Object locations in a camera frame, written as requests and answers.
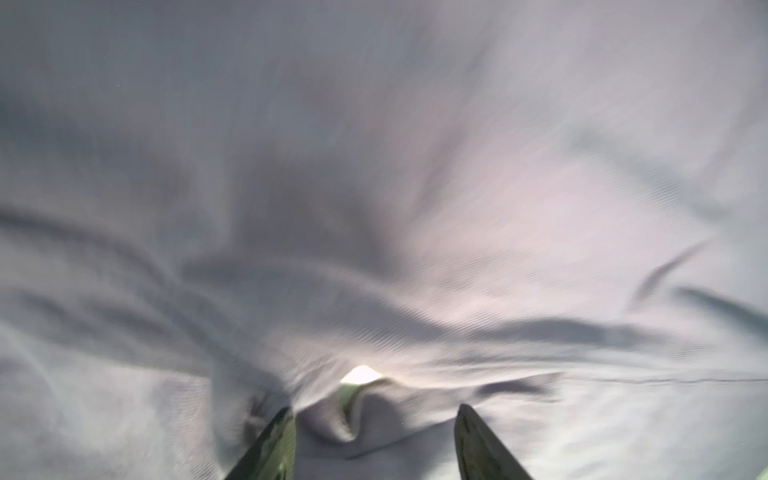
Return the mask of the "purple trousers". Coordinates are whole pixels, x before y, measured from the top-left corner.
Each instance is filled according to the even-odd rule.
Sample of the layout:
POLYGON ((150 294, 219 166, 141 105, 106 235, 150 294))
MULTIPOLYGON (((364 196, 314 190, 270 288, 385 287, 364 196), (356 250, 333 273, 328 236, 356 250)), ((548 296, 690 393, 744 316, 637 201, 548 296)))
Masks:
POLYGON ((763 1, 5 1, 1 475, 767 467, 763 1))

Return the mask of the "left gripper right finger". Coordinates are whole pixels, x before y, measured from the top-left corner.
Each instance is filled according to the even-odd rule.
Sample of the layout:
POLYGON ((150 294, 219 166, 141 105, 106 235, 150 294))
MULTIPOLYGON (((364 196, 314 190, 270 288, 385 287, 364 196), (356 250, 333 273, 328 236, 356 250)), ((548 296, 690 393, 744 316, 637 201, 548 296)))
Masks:
POLYGON ((461 404, 454 441, 462 480, 532 480, 480 415, 461 404))

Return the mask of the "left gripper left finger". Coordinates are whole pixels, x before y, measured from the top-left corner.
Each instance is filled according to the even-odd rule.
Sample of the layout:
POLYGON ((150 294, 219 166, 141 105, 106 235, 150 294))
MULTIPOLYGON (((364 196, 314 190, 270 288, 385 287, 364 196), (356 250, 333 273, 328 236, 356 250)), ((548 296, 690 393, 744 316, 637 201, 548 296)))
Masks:
POLYGON ((225 480, 293 480, 297 433, 291 408, 281 409, 225 480))

